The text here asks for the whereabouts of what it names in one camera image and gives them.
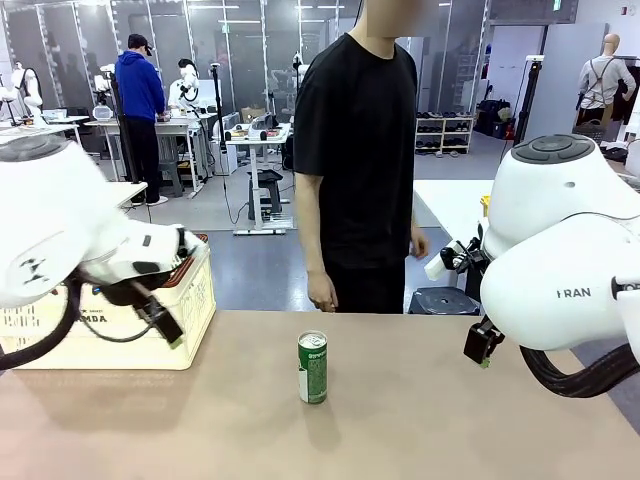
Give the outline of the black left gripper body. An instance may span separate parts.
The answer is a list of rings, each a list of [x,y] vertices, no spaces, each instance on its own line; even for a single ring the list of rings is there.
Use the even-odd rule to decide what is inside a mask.
[[[144,307],[156,300],[153,292],[171,276],[166,265],[143,260],[84,262],[81,278],[98,286],[105,298],[116,306]]]

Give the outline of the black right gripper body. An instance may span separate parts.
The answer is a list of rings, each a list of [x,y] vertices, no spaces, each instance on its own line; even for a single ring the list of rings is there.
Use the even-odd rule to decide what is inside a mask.
[[[481,302],[480,287],[484,271],[478,268],[469,268],[466,272],[465,294],[477,303]]]

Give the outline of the green drink can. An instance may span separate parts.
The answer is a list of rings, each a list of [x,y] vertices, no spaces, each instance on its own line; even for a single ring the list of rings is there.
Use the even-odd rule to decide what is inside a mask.
[[[299,395],[303,402],[320,404],[327,397],[327,338],[309,330],[298,338]]]

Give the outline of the person's right forearm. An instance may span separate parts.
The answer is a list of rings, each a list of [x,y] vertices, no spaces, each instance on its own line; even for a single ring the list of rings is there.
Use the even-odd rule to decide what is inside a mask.
[[[325,271],[320,241],[319,190],[321,176],[295,174],[297,226],[309,273]]]

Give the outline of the cream shopping basket brown rim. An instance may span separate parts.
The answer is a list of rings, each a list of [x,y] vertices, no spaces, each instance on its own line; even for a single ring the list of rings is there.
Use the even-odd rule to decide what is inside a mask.
[[[153,292],[182,328],[180,340],[169,345],[134,307],[111,304],[76,270],[41,298],[0,304],[0,371],[189,368],[216,302],[207,236],[180,241],[169,280]]]

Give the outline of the person's left hand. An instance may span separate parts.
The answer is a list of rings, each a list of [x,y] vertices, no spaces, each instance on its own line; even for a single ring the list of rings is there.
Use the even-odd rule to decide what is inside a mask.
[[[412,257],[421,260],[429,254],[429,240],[422,229],[417,226],[411,228],[410,254]]]

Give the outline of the person's right hand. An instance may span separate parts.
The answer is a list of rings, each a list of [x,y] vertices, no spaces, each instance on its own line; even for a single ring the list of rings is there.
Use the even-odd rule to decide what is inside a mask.
[[[335,313],[338,300],[333,282],[324,271],[309,271],[308,298],[313,305],[326,313]]]

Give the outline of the black plastic stool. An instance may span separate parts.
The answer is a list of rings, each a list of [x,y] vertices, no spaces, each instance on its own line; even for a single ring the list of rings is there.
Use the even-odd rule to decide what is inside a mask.
[[[417,289],[408,309],[409,314],[479,316],[480,306],[456,287],[425,287]]]

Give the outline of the white side table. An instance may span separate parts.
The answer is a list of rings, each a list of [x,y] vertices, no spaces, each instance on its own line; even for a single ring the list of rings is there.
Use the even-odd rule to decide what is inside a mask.
[[[469,241],[483,217],[481,198],[492,187],[492,180],[415,180],[415,220],[421,227],[441,228],[452,240]]]

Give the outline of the white desk with thin edge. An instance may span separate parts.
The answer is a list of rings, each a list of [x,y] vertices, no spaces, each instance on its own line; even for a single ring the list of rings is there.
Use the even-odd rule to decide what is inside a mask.
[[[136,195],[143,193],[147,188],[146,182],[108,182],[107,189],[111,203],[121,207]]]

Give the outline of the black bag on floor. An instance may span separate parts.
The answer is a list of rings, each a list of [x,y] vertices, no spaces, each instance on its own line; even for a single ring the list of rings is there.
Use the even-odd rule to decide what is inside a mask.
[[[503,139],[511,118],[511,104],[508,101],[482,100],[476,108],[474,130],[486,136]]]

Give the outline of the white background workbench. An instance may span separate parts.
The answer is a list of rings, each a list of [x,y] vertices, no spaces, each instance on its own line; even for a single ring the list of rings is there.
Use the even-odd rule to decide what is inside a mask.
[[[189,199],[196,197],[212,176],[207,160],[209,137],[198,118],[177,117],[156,124],[161,162],[176,162]]]

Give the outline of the black pole with white top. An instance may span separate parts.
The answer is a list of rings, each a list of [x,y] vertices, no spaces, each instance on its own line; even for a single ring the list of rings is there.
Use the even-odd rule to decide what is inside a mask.
[[[524,140],[526,128],[528,125],[528,120],[530,116],[531,107],[533,104],[533,99],[535,95],[535,90],[537,87],[539,74],[542,69],[542,63],[544,61],[544,56],[541,54],[538,55],[528,55],[526,57],[526,62],[530,65],[530,69],[528,72],[528,80],[527,86],[525,89],[524,100],[521,105],[520,112],[518,114],[518,119],[516,122],[516,129],[513,139],[513,144],[517,145]]]

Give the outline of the man in blue hoodie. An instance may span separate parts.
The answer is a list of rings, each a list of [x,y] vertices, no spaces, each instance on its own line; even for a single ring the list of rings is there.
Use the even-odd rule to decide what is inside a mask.
[[[168,201],[160,194],[159,145],[155,128],[157,118],[165,112],[165,97],[158,72],[148,60],[150,55],[148,40],[143,35],[130,34],[127,49],[115,64],[115,77],[132,163],[138,179],[147,183],[145,192],[134,197],[132,203],[157,206]]]

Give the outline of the thin black tripod pole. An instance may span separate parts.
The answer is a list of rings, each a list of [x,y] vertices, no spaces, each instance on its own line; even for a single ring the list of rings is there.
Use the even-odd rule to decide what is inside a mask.
[[[227,148],[226,148],[225,129],[223,124],[223,116],[222,116],[222,104],[221,104],[219,75],[218,75],[219,66],[220,66],[219,63],[211,63],[210,74],[213,79],[214,89],[215,89],[216,115],[217,115],[217,125],[218,125],[218,147],[219,147],[219,157],[220,157],[219,173],[223,176],[228,176],[229,165],[228,165],[228,156],[227,156]]]

